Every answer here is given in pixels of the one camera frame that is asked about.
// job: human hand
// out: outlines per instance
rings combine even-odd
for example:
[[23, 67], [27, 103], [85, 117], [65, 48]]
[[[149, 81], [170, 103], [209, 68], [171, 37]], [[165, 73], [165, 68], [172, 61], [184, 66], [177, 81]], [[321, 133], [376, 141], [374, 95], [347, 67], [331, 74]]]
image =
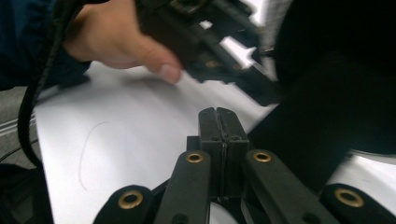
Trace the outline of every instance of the human hand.
[[175, 54], [140, 31], [134, 0], [84, 6], [64, 48], [80, 62], [98, 61], [119, 69], [145, 65], [170, 83], [180, 80], [182, 66]]

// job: fingernail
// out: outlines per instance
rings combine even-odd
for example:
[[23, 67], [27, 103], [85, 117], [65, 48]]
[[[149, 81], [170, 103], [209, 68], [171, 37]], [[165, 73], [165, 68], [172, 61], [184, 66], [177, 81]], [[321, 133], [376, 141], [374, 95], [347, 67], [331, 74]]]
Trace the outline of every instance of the fingernail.
[[173, 67], [170, 64], [164, 64], [161, 66], [160, 72], [158, 73], [169, 83], [177, 83], [180, 79], [180, 70]]

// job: blue sleeve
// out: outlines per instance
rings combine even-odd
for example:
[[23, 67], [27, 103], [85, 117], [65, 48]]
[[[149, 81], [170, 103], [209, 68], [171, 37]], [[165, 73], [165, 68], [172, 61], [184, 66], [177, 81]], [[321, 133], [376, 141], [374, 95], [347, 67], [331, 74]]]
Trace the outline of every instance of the blue sleeve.
[[[0, 91], [27, 86], [43, 48], [56, 0], [0, 1]], [[81, 76], [89, 63], [78, 63], [61, 49], [51, 69], [50, 85]]]

